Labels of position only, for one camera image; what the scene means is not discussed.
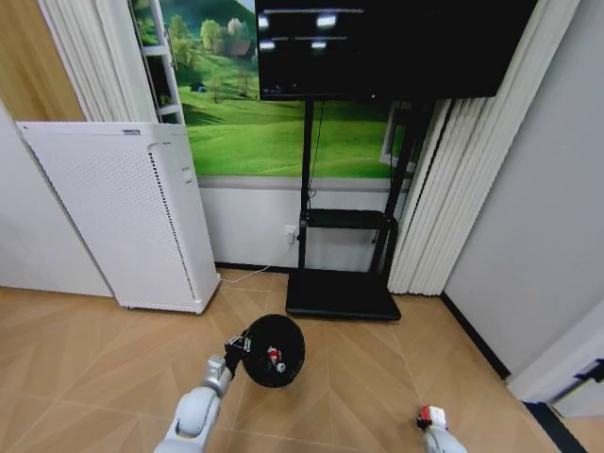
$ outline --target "white air purifier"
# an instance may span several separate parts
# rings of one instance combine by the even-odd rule
[[[220,277],[185,127],[18,125],[119,304],[201,313]]]

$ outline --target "door frame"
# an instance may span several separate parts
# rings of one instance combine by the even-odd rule
[[[604,299],[551,345],[539,358],[508,381],[508,388],[526,402],[551,402],[572,385],[574,375],[602,357]]]

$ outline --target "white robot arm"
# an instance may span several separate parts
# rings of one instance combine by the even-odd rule
[[[208,359],[201,386],[180,398],[174,420],[155,453],[203,453],[206,450],[220,403],[235,376],[235,368],[249,350],[248,338],[233,337],[226,342],[224,357]]]
[[[447,429],[445,411],[436,406],[424,406],[417,417],[417,426],[424,431],[426,453],[467,453]]]

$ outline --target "white curtain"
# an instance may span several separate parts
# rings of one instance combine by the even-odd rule
[[[88,121],[158,121],[127,0],[39,5]]]
[[[537,3],[496,97],[437,106],[400,222],[391,292],[442,292],[578,3]]]

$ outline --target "wall outlet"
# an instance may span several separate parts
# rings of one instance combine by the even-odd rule
[[[287,237],[287,243],[294,243],[295,240],[295,225],[286,225],[285,226],[285,236]]]

